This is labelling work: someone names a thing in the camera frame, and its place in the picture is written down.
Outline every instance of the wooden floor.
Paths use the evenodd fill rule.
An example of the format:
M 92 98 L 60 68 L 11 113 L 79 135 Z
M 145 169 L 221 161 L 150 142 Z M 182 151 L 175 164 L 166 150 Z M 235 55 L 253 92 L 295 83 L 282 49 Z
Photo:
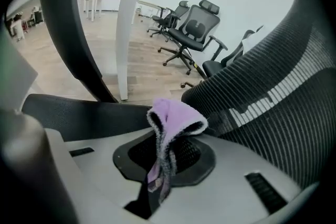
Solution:
M 118 13 L 103 12 L 94 22 L 83 15 L 82 25 L 91 53 L 103 74 L 103 80 L 111 93 L 120 100 L 118 80 L 115 72 L 106 73 L 106 64 L 115 66 L 115 30 Z M 128 100 L 127 103 L 151 105 L 155 98 L 181 99 L 185 89 L 180 83 L 199 83 L 201 76 L 193 68 L 189 76 L 181 59 L 174 59 L 162 66 L 169 52 L 158 53 L 160 46 L 176 48 L 165 38 L 155 35 L 150 38 L 146 32 L 151 20 L 137 16 L 132 26 L 128 56 Z M 95 100 L 76 80 L 63 63 L 44 23 L 30 29 L 26 39 L 14 46 L 38 72 L 36 84 L 39 92 L 73 99 Z

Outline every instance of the lavender towel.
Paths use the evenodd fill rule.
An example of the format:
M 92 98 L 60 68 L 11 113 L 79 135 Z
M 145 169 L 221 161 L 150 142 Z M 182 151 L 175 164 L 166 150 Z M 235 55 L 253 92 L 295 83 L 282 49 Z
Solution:
M 147 174 L 148 190 L 162 186 L 161 203 L 171 189 L 176 173 L 176 160 L 170 145 L 181 135 L 198 135 L 207 127 L 207 120 L 191 106 L 177 100 L 156 99 L 147 119 L 156 133 L 156 162 Z

